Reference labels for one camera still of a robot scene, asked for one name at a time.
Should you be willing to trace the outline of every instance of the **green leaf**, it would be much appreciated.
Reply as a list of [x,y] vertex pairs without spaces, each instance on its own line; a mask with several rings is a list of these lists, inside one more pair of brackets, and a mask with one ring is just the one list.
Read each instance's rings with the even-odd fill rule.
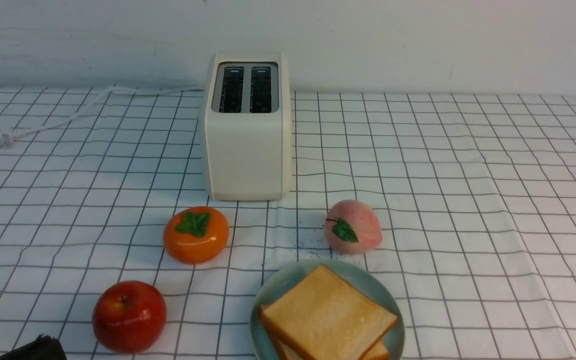
[[186,212],[181,218],[181,222],[176,224],[174,230],[182,234],[190,234],[194,237],[201,238],[208,232],[208,224],[210,223],[210,213],[202,212],[196,214],[194,212]]
[[345,221],[345,219],[338,218],[336,219],[336,224],[332,227],[332,233],[337,235],[339,239],[349,242],[349,243],[358,243],[359,239],[357,239],[357,234],[353,230],[353,227],[350,226],[349,223]]

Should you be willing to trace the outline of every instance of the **persimmon leaf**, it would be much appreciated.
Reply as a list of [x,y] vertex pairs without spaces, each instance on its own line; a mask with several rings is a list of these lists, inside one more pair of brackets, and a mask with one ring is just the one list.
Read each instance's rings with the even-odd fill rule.
[[210,223],[210,213],[202,212],[196,214],[194,212],[186,212],[183,214],[181,221],[176,224],[174,230],[182,234],[190,234],[194,237],[201,238],[208,232],[208,224]]

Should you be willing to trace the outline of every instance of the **plate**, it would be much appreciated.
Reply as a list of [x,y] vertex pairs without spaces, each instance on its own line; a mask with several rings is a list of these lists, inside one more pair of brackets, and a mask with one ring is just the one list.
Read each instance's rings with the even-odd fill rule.
[[384,309],[397,315],[397,325],[391,328],[381,341],[390,353],[390,360],[399,360],[402,357],[404,349],[405,327],[402,313],[393,296],[391,296],[390,292],[379,280],[363,269],[346,262],[329,259],[313,259],[295,262],[277,271],[263,284],[254,298],[253,309],[250,314],[250,338],[256,358],[259,360],[279,360],[277,351],[275,347],[273,347],[272,342],[270,342],[268,333],[259,319],[259,305],[273,303],[279,299],[305,278],[306,275],[310,274],[319,264],[326,265],[339,277],[355,287],[355,289],[368,296]]

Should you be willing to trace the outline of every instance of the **fake fruit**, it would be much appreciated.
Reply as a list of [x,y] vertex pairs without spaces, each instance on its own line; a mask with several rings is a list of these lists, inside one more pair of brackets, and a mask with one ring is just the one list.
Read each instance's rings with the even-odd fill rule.
[[342,200],[327,213],[324,236],[339,253],[361,254],[382,243],[382,227],[370,206],[359,200]]
[[166,302],[153,285],[136,280],[117,282],[94,306],[94,336],[115,353],[142,353],[162,335],[166,311]]
[[219,210],[209,206],[190,207],[167,223],[164,249],[179,262],[199,264],[224,250],[229,233],[228,220]]

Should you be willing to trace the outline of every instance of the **peach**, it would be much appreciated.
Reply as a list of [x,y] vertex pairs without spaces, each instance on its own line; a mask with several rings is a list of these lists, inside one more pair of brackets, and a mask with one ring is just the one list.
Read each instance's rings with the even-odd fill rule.
[[342,200],[328,211],[324,236],[338,253],[361,254],[382,243],[382,227],[370,206],[359,200]]

